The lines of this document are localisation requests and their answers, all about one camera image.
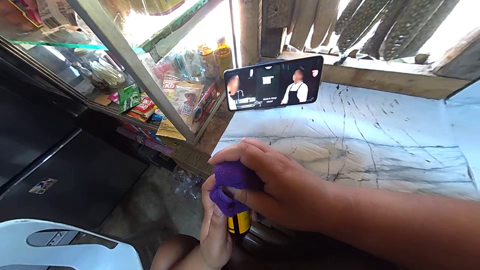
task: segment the green packet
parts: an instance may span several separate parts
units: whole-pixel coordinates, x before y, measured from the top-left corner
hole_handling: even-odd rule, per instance
[[[118,90],[119,114],[140,104],[140,91],[137,84],[131,84]]]

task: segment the hand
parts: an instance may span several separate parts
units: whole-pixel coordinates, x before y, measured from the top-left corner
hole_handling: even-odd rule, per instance
[[[211,175],[202,185],[205,214],[200,232],[200,250],[204,262],[209,268],[220,269],[232,255],[233,241],[227,231],[227,216],[208,195],[214,185],[215,175]]]
[[[325,221],[326,217],[317,216],[319,208],[329,211],[327,181],[312,175],[289,156],[251,138],[219,151],[209,163],[236,160],[265,182],[264,192],[229,188],[236,200],[291,229],[316,231],[317,223]]]

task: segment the black refrigerator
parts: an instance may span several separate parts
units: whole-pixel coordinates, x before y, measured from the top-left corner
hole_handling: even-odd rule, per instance
[[[32,102],[42,97],[25,95],[35,87],[20,81],[1,76],[0,222],[98,228],[148,165],[82,130],[65,111]]]

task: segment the black apron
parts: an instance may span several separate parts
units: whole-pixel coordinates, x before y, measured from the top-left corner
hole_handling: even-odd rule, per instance
[[[297,93],[299,92],[300,86],[297,88],[297,91],[292,91],[292,86],[290,86],[290,90],[288,91],[288,104],[298,104],[300,103],[300,99],[297,97]]]

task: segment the smartphone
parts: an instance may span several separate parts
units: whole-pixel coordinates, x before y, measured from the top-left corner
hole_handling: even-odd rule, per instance
[[[314,103],[318,97],[323,63],[324,58],[319,55],[226,70],[223,76],[228,110]]]

